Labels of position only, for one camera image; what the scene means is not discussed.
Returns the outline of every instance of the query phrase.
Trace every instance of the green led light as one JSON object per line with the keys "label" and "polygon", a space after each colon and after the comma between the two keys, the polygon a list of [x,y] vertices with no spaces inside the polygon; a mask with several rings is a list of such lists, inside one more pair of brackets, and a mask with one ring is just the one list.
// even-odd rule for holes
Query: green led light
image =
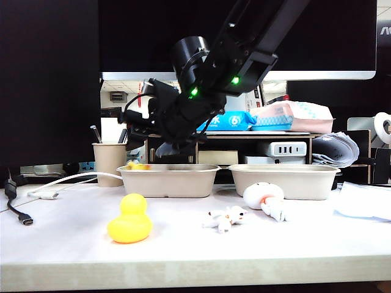
{"label": "green led light", "polygon": [[195,96],[196,94],[198,94],[198,88],[195,87],[195,88],[190,92],[190,94],[191,94],[192,96]]}
{"label": "green led light", "polygon": [[231,83],[237,85],[239,83],[239,76],[234,76]]}

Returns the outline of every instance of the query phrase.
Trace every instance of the tissue pack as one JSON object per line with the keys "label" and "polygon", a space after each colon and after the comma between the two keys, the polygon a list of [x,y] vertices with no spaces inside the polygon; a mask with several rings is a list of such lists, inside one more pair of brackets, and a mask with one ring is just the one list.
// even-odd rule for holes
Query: tissue pack
{"label": "tissue pack", "polygon": [[[246,131],[254,125],[256,119],[246,111],[227,111],[215,116],[209,124],[207,131]],[[206,122],[202,123],[197,131],[204,129]]]}
{"label": "tissue pack", "polygon": [[256,119],[252,130],[289,130],[330,133],[333,118],[326,106],[307,102],[278,101],[250,110]]}

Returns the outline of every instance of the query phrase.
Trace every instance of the white plush toy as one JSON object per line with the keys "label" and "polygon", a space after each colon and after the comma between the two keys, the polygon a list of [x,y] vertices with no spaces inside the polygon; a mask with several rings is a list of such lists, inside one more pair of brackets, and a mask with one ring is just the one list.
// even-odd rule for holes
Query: white plush toy
{"label": "white plush toy", "polygon": [[241,223],[246,214],[247,211],[240,206],[227,207],[226,211],[213,210],[208,213],[208,219],[202,223],[202,226],[204,228],[217,227],[220,233],[226,233],[231,230],[233,224]]}
{"label": "white plush toy", "polygon": [[283,190],[275,184],[259,182],[243,192],[244,202],[252,209],[261,209],[277,221],[285,220]]}

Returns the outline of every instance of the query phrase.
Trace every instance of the tape roll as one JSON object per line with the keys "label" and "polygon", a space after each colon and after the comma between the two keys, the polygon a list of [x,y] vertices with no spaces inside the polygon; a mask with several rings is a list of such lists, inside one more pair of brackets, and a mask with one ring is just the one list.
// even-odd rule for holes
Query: tape roll
{"label": "tape roll", "polygon": [[391,125],[391,115],[380,112],[377,113],[373,120],[373,126],[375,127],[376,134],[386,144],[391,144],[391,134],[386,133],[384,130],[384,122],[388,122]]}

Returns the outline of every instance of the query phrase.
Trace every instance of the paper container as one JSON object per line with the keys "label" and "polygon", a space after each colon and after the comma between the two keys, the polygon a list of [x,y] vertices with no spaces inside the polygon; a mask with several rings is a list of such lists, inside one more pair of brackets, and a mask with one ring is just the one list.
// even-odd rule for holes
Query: paper container
{"label": "paper container", "polygon": [[144,197],[207,197],[220,167],[203,164],[152,164],[151,170],[118,168],[127,194]]}
{"label": "paper container", "polygon": [[323,165],[237,164],[228,169],[240,196],[250,185],[268,182],[280,186],[284,197],[292,200],[325,200],[335,174],[340,172],[338,168]]}
{"label": "paper container", "polygon": [[[92,145],[96,171],[120,176],[117,168],[123,166],[126,162],[126,144],[93,143]],[[98,175],[98,185],[100,187],[115,187],[123,185],[123,181],[113,177]]]}

